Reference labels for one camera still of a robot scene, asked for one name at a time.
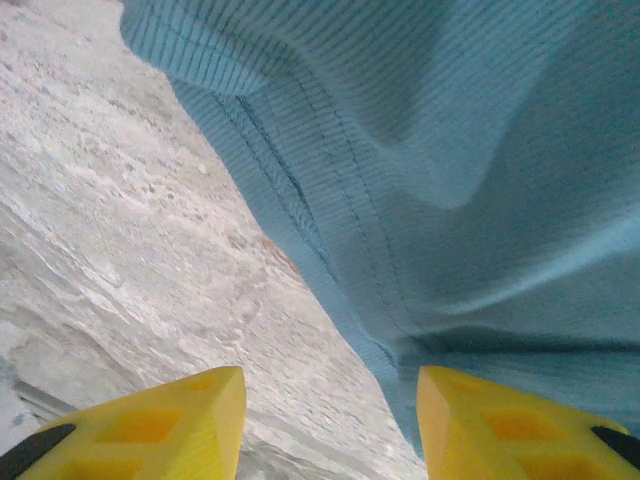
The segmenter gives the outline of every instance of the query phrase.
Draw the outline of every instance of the yellow plastic part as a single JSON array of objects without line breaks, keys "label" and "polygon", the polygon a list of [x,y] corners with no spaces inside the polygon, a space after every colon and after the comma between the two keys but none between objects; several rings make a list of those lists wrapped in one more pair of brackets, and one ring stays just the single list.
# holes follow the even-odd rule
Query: yellow plastic part
[{"label": "yellow plastic part", "polygon": [[215,368],[52,422],[76,430],[19,480],[232,480],[245,413],[242,369]]},{"label": "yellow plastic part", "polygon": [[430,480],[640,480],[591,432],[624,427],[537,395],[423,367],[417,412]]}]

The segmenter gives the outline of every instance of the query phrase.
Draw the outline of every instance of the light blue fabric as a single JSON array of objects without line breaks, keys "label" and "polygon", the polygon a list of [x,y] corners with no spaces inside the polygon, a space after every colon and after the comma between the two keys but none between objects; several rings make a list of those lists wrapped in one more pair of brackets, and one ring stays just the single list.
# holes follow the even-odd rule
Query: light blue fabric
[{"label": "light blue fabric", "polygon": [[640,432],[640,4],[124,0],[421,453],[420,365]]}]

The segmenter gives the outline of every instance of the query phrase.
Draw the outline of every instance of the concrete ground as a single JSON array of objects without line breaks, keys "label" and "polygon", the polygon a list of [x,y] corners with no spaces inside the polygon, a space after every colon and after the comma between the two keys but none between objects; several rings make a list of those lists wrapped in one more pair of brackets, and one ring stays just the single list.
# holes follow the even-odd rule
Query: concrete ground
[{"label": "concrete ground", "polygon": [[120,9],[0,0],[0,357],[77,407],[239,364],[238,478],[425,478]]}]

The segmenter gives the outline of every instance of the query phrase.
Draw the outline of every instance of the cloth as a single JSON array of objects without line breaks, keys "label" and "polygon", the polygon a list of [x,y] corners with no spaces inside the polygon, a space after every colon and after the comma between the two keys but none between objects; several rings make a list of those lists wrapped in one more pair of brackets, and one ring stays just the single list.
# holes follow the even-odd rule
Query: cloth
[{"label": "cloth", "polygon": [[640,431],[640,3],[124,0],[421,454],[420,365]]}]

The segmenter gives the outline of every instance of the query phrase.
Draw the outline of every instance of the black rubber piece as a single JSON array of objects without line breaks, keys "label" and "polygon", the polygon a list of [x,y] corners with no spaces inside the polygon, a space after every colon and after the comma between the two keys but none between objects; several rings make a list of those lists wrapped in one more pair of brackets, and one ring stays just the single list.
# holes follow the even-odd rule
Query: black rubber piece
[{"label": "black rubber piece", "polygon": [[607,427],[593,427],[591,431],[640,471],[640,439]]},{"label": "black rubber piece", "polygon": [[0,457],[0,479],[16,480],[75,429],[75,425],[65,423],[25,438]]}]

